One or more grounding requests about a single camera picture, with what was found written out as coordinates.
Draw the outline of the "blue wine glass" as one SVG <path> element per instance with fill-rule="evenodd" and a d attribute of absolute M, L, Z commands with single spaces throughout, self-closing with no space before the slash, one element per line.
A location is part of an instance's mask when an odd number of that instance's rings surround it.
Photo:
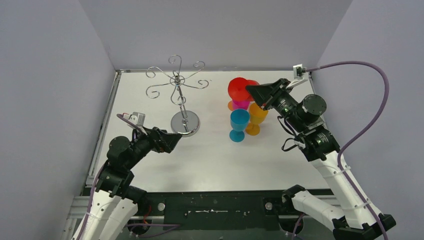
<path fill-rule="evenodd" d="M 250 114 L 247 110 L 239 108 L 233 110 L 230 114 L 230 126 L 232 130 L 229 133 L 229 138 L 235 142 L 242 142 L 245 138 L 245 129 L 250 122 Z"/>

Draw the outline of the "magenta wine glass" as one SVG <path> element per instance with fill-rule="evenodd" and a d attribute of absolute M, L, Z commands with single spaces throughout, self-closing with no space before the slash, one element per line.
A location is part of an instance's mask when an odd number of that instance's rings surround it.
<path fill-rule="evenodd" d="M 251 102 L 248 101 L 248 100 L 243 100 L 243 101 L 232 100 L 229 105 L 232 107 L 232 110 L 233 111 L 234 110 L 237 110 L 237 109 L 247 110 L 249 108 L 249 106 L 250 106 L 250 103 Z"/>

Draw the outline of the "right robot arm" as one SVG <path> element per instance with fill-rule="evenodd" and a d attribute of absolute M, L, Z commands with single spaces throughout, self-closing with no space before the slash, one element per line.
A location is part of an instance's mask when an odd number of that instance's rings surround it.
<path fill-rule="evenodd" d="M 337 240 L 386 238 L 387 231 L 396 225 L 396 221 L 371 202 L 353 176 L 338 142 L 324 126 L 325 100 L 309 94 L 299 102 L 291 96 L 291 90 L 291 83 L 285 78 L 246 86 L 246 91 L 261 109 L 276 110 L 280 124 L 288 124 L 294 132 L 295 146 L 320 173 L 339 207 L 322 201 L 300 185 L 294 185 L 282 193 L 282 209 L 290 215 L 298 211 L 312 217 L 331 230 Z"/>

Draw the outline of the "yellow wine glass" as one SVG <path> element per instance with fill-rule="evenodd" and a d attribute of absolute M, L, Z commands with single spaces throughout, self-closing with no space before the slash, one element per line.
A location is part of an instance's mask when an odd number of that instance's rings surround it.
<path fill-rule="evenodd" d="M 268 112 L 268 110 L 262 109 L 256 103 L 252 103 L 248 108 L 250 119 L 245 132 L 250 136 L 258 135 L 261 131 L 260 124 L 266 119 Z"/>

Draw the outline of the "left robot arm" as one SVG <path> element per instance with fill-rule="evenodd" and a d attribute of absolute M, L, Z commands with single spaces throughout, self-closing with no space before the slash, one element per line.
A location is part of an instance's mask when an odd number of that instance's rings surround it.
<path fill-rule="evenodd" d="M 171 153 L 181 138 L 179 133 L 157 127 L 135 128 L 132 139 L 113 138 L 72 239 L 114 240 L 132 216 L 145 214 L 150 205 L 147 191 L 131 185 L 135 177 L 132 168 L 150 152 Z"/>

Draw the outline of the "red wine glass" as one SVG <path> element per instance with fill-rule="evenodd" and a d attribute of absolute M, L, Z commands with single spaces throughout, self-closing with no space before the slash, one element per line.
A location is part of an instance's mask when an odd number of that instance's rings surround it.
<path fill-rule="evenodd" d="M 256 85 L 259 85 L 259 83 L 255 80 L 250 80 L 243 77 L 236 77 L 229 82 L 227 92 L 233 101 L 252 102 L 253 97 L 246 90 L 246 86 L 256 86 Z"/>

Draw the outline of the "orange wine glass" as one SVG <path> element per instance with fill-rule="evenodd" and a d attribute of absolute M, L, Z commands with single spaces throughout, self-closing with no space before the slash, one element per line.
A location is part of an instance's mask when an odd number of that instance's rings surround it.
<path fill-rule="evenodd" d="M 233 101 L 232 101 L 232 100 L 230 100 L 230 101 L 228 102 L 227 107 L 228 107 L 228 109 L 229 109 L 230 111 L 233 111 L 233 110 L 234 110 L 234 108 L 233 108 Z"/>

